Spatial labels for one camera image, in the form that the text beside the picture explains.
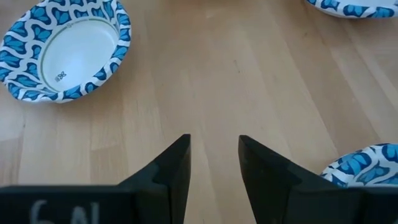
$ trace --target paper bowl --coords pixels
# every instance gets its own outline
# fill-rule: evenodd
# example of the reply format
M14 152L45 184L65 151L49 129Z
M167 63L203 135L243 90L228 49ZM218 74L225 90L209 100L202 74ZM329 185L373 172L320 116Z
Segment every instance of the paper bowl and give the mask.
M343 18L384 18L398 16L396 0L306 0L317 9Z
M378 144L347 154L321 176L340 187L398 187L398 145Z
M64 103L101 86L120 66L131 23L117 0L45 0L0 45L0 81L29 102Z

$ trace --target light wood grain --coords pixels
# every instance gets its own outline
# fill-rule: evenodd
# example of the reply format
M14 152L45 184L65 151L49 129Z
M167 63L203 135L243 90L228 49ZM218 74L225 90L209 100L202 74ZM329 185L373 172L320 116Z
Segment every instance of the light wood grain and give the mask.
M2 0L3 34L35 0ZM319 173L398 142L398 21L337 19L303 0L122 0L117 73L64 105L0 88L0 184L115 184L192 134L186 223L255 223L238 162L248 134Z

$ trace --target blue patterned bowl rim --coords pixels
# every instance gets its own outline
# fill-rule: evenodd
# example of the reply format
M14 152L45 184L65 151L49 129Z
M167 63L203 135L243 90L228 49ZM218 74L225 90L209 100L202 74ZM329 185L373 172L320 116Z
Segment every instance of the blue patterned bowl rim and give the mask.
M377 144L342 156L321 176L340 187L398 187L398 144Z
M318 9L331 15L346 18L384 18L398 16L398 4L391 6L359 6L338 0L306 0Z
M87 80L84 83L81 83L80 85L77 85L73 88L70 88L65 91L60 91L60 92L55 92L52 90L49 90L46 88L43 80L40 80L37 74L37 69L38 69L38 63L31 63L34 64L32 66L29 66L29 63L27 64L27 70L25 73L29 77L22 77L23 81L25 83L28 83L28 85L23 85L21 84L22 82L17 81L16 79L11 79L9 78L10 73L14 72L10 66L8 66L7 60L19 60L18 65L15 66L15 69L19 67L19 62L23 61L23 58L17 58L13 55L11 55L10 52L8 52L8 49L5 48L5 41L6 37L10 32L13 32L13 35L20 35L18 32L26 32L28 33L28 30L25 29L25 22L28 21L29 19L32 19L31 16L34 15L33 11L37 10L38 8L43 8L47 7L48 3L50 2L68 2L68 4L74 4L76 2L82 2L82 4L88 4L90 2L95 2L101 1L101 3L105 4L109 3L109 9L112 10L114 13L114 17L110 17L109 12L105 9L104 12L102 12L101 16L104 19L114 19L115 20L115 28L119 29L119 40L118 40L118 45L114 50L114 53L112 54L111 58L109 61L103 66L102 69L100 69L96 74L93 74L93 76ZM45 43L45 41L50 37L48 35L45 37L42 42ZM1 44L0 44L0 81L5 84L9 92L13 95L14 98L22 101L28 101L28 102L33 102L33 103L38 103L38 102L56 102L56 103L64 103L68 102L71 100L75 100L81 96L84 96L94 90L96 90L99 86L101 86L105 81L107 81L111 75L118 69L120 66L121 62L123 61L124 57L126 56L126 53L129 49L130 43L132 40L131 36L131 22L130 18L124 9L123 5L118 1L118 0L43 0L42 2L38 3L35 5L32 9L27 11L14 25L8 30L6 35L4 36ZM31 89L30 87L38 87L40 86L41 89L33 88Z

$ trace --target wooden surface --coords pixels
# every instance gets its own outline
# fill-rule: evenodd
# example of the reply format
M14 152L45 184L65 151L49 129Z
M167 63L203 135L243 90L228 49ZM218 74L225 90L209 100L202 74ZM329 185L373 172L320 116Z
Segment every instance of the wooden surface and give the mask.
M1 0L5 31L35 0ZM248 134L316 173L398 141L398 21L336 19L304 0L123 0L118 72L64 105L0 88L0 184L115 184L192 134L186 223L254 223Z

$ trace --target bowl rim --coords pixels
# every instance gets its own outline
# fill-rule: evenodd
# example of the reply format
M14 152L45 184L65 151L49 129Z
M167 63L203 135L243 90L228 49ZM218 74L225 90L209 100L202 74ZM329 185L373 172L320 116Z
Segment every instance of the bowl rim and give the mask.
M17 22L28 21L31 18L22 20L25 17L26 14L30 13L30 11L33 10L33 8L35 8L35 7L46 7L50 1L51 0L43 0L43 1L39 2L38 4L32 6L28 11L26 11L26 13L24 15L22 15L17 21L15 21L13 23L13 25L16 24ZM113 53L112 53L111 57L109 58L109 60L102 66L102 68L100 68L98 70L98 72L93 74L93 76L89 77L87 80L85 80L81 84L78 84L78 85L76 85L74 87L71 87L71 88L69 88L67 90L53 91L53 93L43 93L40 90L31 90L29 88L24 88L24 87L21 87L21 86L17 86L15 84L13 84L13 82L10 82L10 79L8 79L8 76L6 76L2 82L3 82L4 85L7 86L8 91L10 91L9 84L11 83L11 84L14 85L13 88L18 88L18 92L20 92L21 90L24 90L25 92L26 91L36 91L37 92L36 99L34 99L34 100L32 100L31 98L28 98L28 97L24 98L24 94L25 93L18 94L17 96L15 96L10 91L11 95L14 98L16 98L17 100L26 101L26 102L29 102L29 103L41 103L41 102L65 103L65 102L75 100L77 98L80 98L82 96L85 96L85 95L91 93L92 91L94 91L98 87L100 87L104 82L106 82L112 76L112 74L114 72L116 72L116 70L119 68L121 62L124 60L124 58L126 56L126 53L129 50L129 47L130 47L130 44L131 44L131 40L132 40L131 20L130 20L129 14L125 10L124 6L118 0L104 0L104 2L113 2L113 1L116 1L116 9L114 9L114 17L115 17L115 19L118 21L118 16L120 14L122 14L122 15L126 16L123 20L127 21L126 24L121 24L118 21L118 23L117 23L118 24L118 28L119 28L119 30L126 29L128 31L129 36L130 36L130 39L129 40L123 40L121 33L120 32L118 33L118 41L116 43L115 50L113 51ZM6 34L2 38L2 42L0 43L0 52L3 51L3 50L8 51L7 49L4 48L5 47L4 46L4 38L5 38L5 36L7 36L7 33L11 30L13 25L7 30ZM118 56L118 57L114 56L115 53L121 48L125 48L125 50L126 50L125 53L120 55L120 56ZM37 62L34 63L34 64L36 64L37 69L39 69L39 64L40 64L39 60L37 60ZM105 79L100 80L99 78L97 78L97 75L99 73L102 73L103 75L105 75ZM88 84L93 84L94 85L91 88L91 91L87 91L86 90L86 86ZM77 91L79 92L79 96L78 97L67 97L67 93L76 93Z
M391 6L360 6L357 4L342 3L339 0L306 0L309 4L315 6L317 9L324 11L332 16L344 18L382 18L382 17L395 17L398 16L398 4ZM333 2L335 7L322 7L326 2Z
M398 187L386 183L398 177L397 162L398 144L375 144L339 157L326 167L321 177L340 187ZM377 169L384 171L372 176L370 173Z

